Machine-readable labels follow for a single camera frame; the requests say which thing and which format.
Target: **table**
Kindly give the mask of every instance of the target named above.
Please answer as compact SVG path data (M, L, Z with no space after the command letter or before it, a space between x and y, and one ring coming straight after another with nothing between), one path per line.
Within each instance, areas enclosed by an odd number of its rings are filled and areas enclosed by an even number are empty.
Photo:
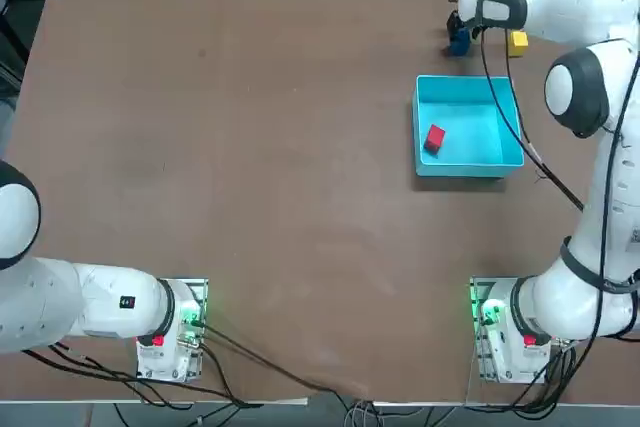
M543 272L577 213L527 164L504 181L417 179L418 74L447 59L446 0L47 0L9 161L39 189L40 256L208 277L210 322L300 376L384 401L509 401L472 373L471 275ZM80 24L69 19L82 16ZM492 73L502 36L489 37ZM538 150L586 196L596 142L546 112L561 49L513 73ZM633 347L599 340L563 399L640 404ZM122 342L74 345L114 368ZM236 394L308 392L217 349ZM5 400L127 399L20 354ZM209 366L201 385L219 387ZM171 391L172 398L206 396Z

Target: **open blue box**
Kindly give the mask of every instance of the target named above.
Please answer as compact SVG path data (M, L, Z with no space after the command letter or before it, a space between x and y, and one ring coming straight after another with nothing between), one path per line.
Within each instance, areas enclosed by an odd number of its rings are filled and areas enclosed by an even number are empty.
M491 82L505 117L520 138L509 79L492 77ZM446 132L437 154L424 148L432 124ZM524 165L522 147L502 120L485 76L418 76L413 141L420 176L505 177Z

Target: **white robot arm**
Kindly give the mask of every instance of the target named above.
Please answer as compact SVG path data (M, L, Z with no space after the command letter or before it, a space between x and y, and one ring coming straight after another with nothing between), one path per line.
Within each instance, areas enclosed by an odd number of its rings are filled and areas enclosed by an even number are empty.
M200 372L204 306L184 282L139 270L28 256L40 228L33 184L0 161L0 354L66 335L137 338L138 372L185 381Z
M607 161L613 129L638 58L640 0L459 0L468 27L521 29L575 50L558 58L545 81L549 112L576 136L601 136L589 199L573 236L542 275L497 280L489 342L497 379L530 382L546 363L549 340L584 339L596 317ZM621 294L640 269L640 104L632 91L612 170L603 309L598 335L634 327L637 305Z

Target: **block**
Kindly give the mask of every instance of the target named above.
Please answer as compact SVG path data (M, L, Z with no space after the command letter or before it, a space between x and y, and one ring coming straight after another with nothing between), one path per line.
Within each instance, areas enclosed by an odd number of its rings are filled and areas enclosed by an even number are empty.
M529 47L526 32L512 30L509 32L509 57L522 57Z
M442 141L444 140L444 130L442 130L437 125L431 124L429 128L429 133L427 134L427 138L424 141L424 148L427 149L432 154L437 154L442 147Z

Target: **cable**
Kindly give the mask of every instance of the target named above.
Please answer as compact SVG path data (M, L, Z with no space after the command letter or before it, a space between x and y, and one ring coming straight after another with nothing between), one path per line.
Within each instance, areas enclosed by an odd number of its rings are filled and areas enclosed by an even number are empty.
M228 343L230 343L231 345L233 345L237 349L240 349L241 351L245 352L246 354L258 359L260 362L262 362L267 367L270 367L271 369L275 370L279 374L284 375L285 377L289 378L290 380L293 380L294 382L297 382L298 384L300 384L300 385L302 385L302 386L304 386L304 387L306 387L308 389L317 390L318 392L328 392L328 393L331 393L331 394L335 395L336 398L340 401L340 403L344 407L344 409L346 411L349 410L349 408L347 407L347 404L344 403L344 401L342 400L342 397L340 397L340 395L335 390L333 390L331 388L328 388L328 387L324 387L323 385L319 385L319 384L315 384L313 382L309 382L307 380L304 380L304 379L298 377L295 374L292 374L288 370L285 370L282 367L280 367L279 365L274 364L270 360L268 360L268 359L264 358L263 356L253 352L251 349L248 349L248 348L244 347L242 344L236 342L235 340L230 338L228 335L220 332L217 329L214 329L213 327L211 327L211 326L209 326L207 324L204 324L202 322L194 320L194 321L191 322L191 325L196 326L196 327L201 327L201 328L204 328L204 329L208 330L212 334L220 337L221 339L224 339L225 341L227 341Z
M518 104L518 98L516 97L516 89L513 86L513 77L511 76L511 59L509 58L509 33L507 29L504 29L504 60L505 60L505 64L507 64L507 77L509 78L509 85L511 86L511 92L513 92L513 100L516 106L516 113L518 114L518 120L520 121L520 129L522 130L523 137L525 138L527 143L531 146L531 139L529 139L529 134L527 133L527 130L524 127L522 112L520 111L520 105Z
M624 122L624 117L629 105L629 99L631 97L631 92L633 90L635 79L638 75L638 70L640 69L640 55L636 59L636 64L634 66L631 79L629 81L629 85L627 87L627 91L624 97L624 101L622 103L622 108L620 110L620 114L618 116L618 121L616 123L616 128L613 133L611 149L609 151L609 157L607 161L607 171L605 178L605 190L604 190L604 198L603 198L603 219L602 219L602 232L601 232L601 244L600 244L600 268L599 268L599 276L602 281L605 279L605 260L606 260L606 252L607 252L607 232L608 232L608 218L609 218L609 210L611 207L611 183L612 183L612 173L613 173L613 164L615 160L615 152L617 149L617 145L620 139L620 132L622 130L622 124ZM604 293L602 289L598 289L598 298L596 305L596 315L593 330L591 335L589 336L589 340L587 346L585 347L580 359L576 361L576 353L575 353L575 342L570 344L564 350L560 350L548 363L547 365L536 374L533 378L532 382L529 386L524 390L524 392L509 406L501 407L501 406L488 406L487 408L474 408L474 407L466 407L467 409L479 411L479 412L487 412L487 413L500 413L500 412L508 412L514 411L517 412L516 415L520 414L519 417L522 417L527 420L542 420L548 417L553 410L557 407L557 403L566 390L569 382L573 379L575 374L578 372L580 367L584 364L595 339L598 335L598 330L600 328L600 323L602 320L602 305L604 300ZM570 358L568 363L566 363L566 354L569 353ZM539 396L533 402L523 406L517 407L517 403L526 395L526 393L531 389L533 384L538 380L542 372L546 372L549 365L554 362L558 362L559 359L562 359L562 367L561 367L561 379L559 385L552 392L552 394L548 398L543 398L546 395L546 392L543 392L543 396ZM527 415L522 414L542 414L539 417L529 417Z
M231 392L231 387L229 387L229 383L227 382L227 378L225 377L224 371L222 370L222 365L220 364L220 361L218 360L216 355L205 344L200 344L200 348L202 349L202 351L204 353L206 353L209 356L209 358L215 364L216 369L218 371L218 375L220 376L220 381L222 382L222 386L224 387L225 392L229 396L229 399L231 399L231 402L233 403L233 405L235 405L239 409L256 409L256 408L262 407L262 404L249 404L249 403L245 402L244 400L240 400L238 397L236 397L233 394L233 392Z
M218 407L215 410L212 410L211 412L209 412L208 414L202 415L202 416L198 416L196 417L196 420L188 423L187 425L185 425L185 427L194 427L195 425L202 425L202 421L208 419L209 417L216 415L218 412L222 412L223 410L228 409L229 407L231 407L233 404L227 404L227 405L223 405L222 407Z
M66 350L67 352L70 352L70 353L72 352L69 347L67 347L66 345L64 345L61 342L57 342L56 346ZM153 386L148 385L147 381L145 379L138 379L138 378L136 378L136 377L134 377L132 375L127 374L126 372L107 369L106 367L104 367L102 364L100 364L95 359L92 359L91 357L82 356L84 359L87 360L87 362L90 362L90 364L87 364L85 362L81 362L81 361L72 359L68 355L60 352L60 350L58 350L56 346L50 345L49 349L51 351L53 351L56 355L58 355L58 357L63 358L64 360L66 360L67 362L69 362L69 363L71 363L73 365L77 365L77 366L80 366L80 367L85 367L85 368L88 368L88 369L91 369L91 370L97 370L97 371L103 372L105 374L111 375L111 377L113 377L114 379L118 379L120 382L122 382L122 384L125 387L127 387L129 390L131 390L133 393L135 393L144 402L146 402L146 403L148 403L148 404L150 404L150 405L152 405L154 407L169 407L171 410L190 410L193 407L193 404L189 405L189 406L176 406L176 405L173 405L169 401L167 401L162 395L160 395L160 393ZM129 380L120 379L120 377L122 377L122 376L124 376L125 378L127 378ZM156 402L150 400L147 396L142 394L138 389L136 389L132 385L129 385L129 382L140 383L140 384L144 385L145 387L147 387L149 390L151 390L156 395L156 397L158 397L158 399L160 399L161 404L157 404Z
M40 355L32 350L23 350L22 353L28 355L29 357L37 360L38 362L41 362L45 365L48 365L49 367L52 367L56 370L60 370L62 372L68 372L71 374L77 374L77 375L81 375L83 377L90 377L93 379L99 379L99 380L105 380L107 382L122 382L121 379L117 379L114 377L106 377L104 375L99 375L99 374L94 374L92 372L87 372L84 370L79 370L79 369L74 369L71 367L67 367L65 365L59 364L57 362L54 362L51 359L48 359L46 357L44 357L43 355ZM225 399L229 399L229 397L223 393L223 392L218 392L217 390L213 390L213 389L205 389L204 387L196 387L195 385L189 385L189 384L182 384L180 382L172 382L169 380L158 380L158 379L144 379L144 383L145 384L162 384L162 385L171 385L173 387L179 387L181 389L184 390L192 390L194 392L203 392L205 394L212 394L212 395L217 395L218 397L223 397Z
M582 211L583 208L584 208L584 205L582 204L580 199L578 199L575 196L575 194L573 192L571 192L571 190L553 173L553 171L549 167L547 167L547 165L544 162L542 162L542 159L538 160L536 158L536 156L534 156L529 151L529 149L524 145L524 142L522 142L522 140L520 139L520 136L516 133L516 131L513 129L513 127L511 126L511 124L507 120L507 117L506 117L504 111L502 110L502 107L500 106L500 102L498 101L498 96L497 96L496 91L495 91L495 89L493 87L493 83L491 82L491 75L489 74L489 67L487 66L487 57L486 57L485 49L484 49L484 31L485 31L485 29L482 29L482 31L480 33L480 53L481 53L481 57L482 57L482 66L484 67L484 73L485 73L485 75L487 77L487 82L489 84L489 89L491 90L491 95L493 96L493 100L494 100L494 102L496 104L496 107L498 109L500 117L502 117L502 120L504 121L505 125L507 126L507 129L509 130L509 132L511 133L513 138L518 142L518 144L520 144L520 147L522 148L523 152L527 155L527 157L529 157L531 162L533 162L534 165L536 167L538 167L538 169L540 169L549 178L549 180L551 180L556 185L556 187L558 187L558 189L560 189L560 191L578 208L578 210ZM513 100L514 100L514 103L515 103L515 106L516 106L516 110L519 111L520 107L519 107L519 104L518 104L518 99L517 99L515 90L513 90L513 82L512 82L512 79L511 79L510 76L509 76L509 83L511 85L511 92L513 94Z
M120 419L120 422L122 422L122 425L124 425L124 427L131 427L126 420L124 420L124 417L122 416L122 412L120 412L120 408L118 407L118 404L113 404L113 408L116 409L116 414L118 414L118 418Z
M435 407L430 407L429 408L429 412L427 413L427 418L424 419L423 427L428 427L429 426L429 420L431 420L431 416L433 415L433 411L434 410L436 410Z
M604 267L607 256L607 232L609 230L609 210L611 204L611 181L613 174L613 163L615 161L616 149L618 147L618 142L620 140L620 132L622 131L622 124L624 122L625 114L627 113L627 107L629 106L629 99L631 98L631 92L633 91L633 87L635 84L636 77L638 75L638 70L640 69L640 55L638 55L636 59L635 66L633 67L633 72L631 73L631 79L629 80L629 85L627 86L627 91L624 96L624 100L622 102L622 108L620 109L620 114L618 114L618 121L616 123L616 128L613 132L613 139L611 140L611 149L609 150L609 158L607 160L607 173L605 177L605 187L604 187L604 199L603 199L603 207L602 207L602 227L601 227L601 238L600 238L600 280L604 281ZM602 289L598 289L598 303L596 306L596 318L593 325L593 331L591 332L591 336L589 337L589 342L582 352L582 356L576 363L575 368L570 373L569 380L573 378L573 376L578 372L582 364L589 355L591 348L598 336L598 329L600 328L600 322L602 320L602 304L604 302L604 293Z
M236 410L234 410L229 416L227 416L226 419L216 424L216 427L222 427L223 425L226 425L229 422L231 422L231 419L233 419L238 414L238 412L240 412L240 409L236 408Z
M444 422L446 422L446 420L449 417L451 417L453 415L453 413L456 411L457 408L458 407L451 407L448 412L446 412L442 417L440 417L433 424L431 424L430 427L438 427L439 425L442 425Z

